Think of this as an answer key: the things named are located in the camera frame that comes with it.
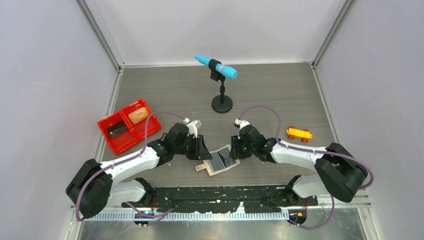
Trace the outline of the beige card holder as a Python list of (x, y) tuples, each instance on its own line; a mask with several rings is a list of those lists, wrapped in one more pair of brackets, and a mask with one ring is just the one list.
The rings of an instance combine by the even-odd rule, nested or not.
[[(236, 159), (236, 161), (238, 162), (237, 165), (239, 165), (240, 164), (240, 160), (239, 159)], [(213, 172), (212, 169), (211, 169), (209, 160), (203, 160), (203, 163), (200, 164), (200, 165), (197, 165), (195, 169), (196, 169), (197, 172), (199, 172), (201, 170), (206, 170), (207, 173), (209, 174), (209, 176), (214, 176), (214, 175), (220, 174), (222, 172), (225, 172), (227, 170), (230, 170), (231, 168), (233, 168), (233, 167), (235, 167), (237, 165), (233, 165), (232, 167), (227, 168), (227, 169), (224, 169), (224, 170)]]

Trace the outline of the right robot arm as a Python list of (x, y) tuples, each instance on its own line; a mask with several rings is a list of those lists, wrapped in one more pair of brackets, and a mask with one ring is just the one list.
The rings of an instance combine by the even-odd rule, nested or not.
[(370, 176), (367, 169), (354, 161), (338, 143), (333, 142), (328, 147), (290, 144), (275, 137), (265, 138), (251, 124), (240, 127), (238, 134), (231, 137), (230, 156), (236, 160), (255, 156), (262, 162), (314, 171), (314, 175), (295, 176), (289, 182), (285, 198), (291, 205), (299, 205), (307, 197), (327, 194), (349, 203)]

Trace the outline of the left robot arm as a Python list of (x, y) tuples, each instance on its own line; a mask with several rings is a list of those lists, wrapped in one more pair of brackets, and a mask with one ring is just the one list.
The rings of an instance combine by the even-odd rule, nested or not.
[(162, 138), (149, 142), (141, 150), (101, 163), (93, 158), (87, 160), (67, 186), (66, 195), (83, 219), (124, 202), (148, 207), (154, 199), (152, 186), (142, 177), (126, 179), (165, 165), (176, 155), (195, 161), (212, 159), (203, 135), (198, 133), (201, 125), (200, 120), (176, 123)]

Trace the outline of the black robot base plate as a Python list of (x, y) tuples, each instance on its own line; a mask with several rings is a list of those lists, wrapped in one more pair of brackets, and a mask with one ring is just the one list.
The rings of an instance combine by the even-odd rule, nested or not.
[(137, 208), (157, 208), (163, 213), (234, 213), (244, 207), (247, 213), (277, 213), (283, 207), (315, 207), (315, 197), (286, 197), (283, 185), (154, 187), (147, 200), (132, 202)]

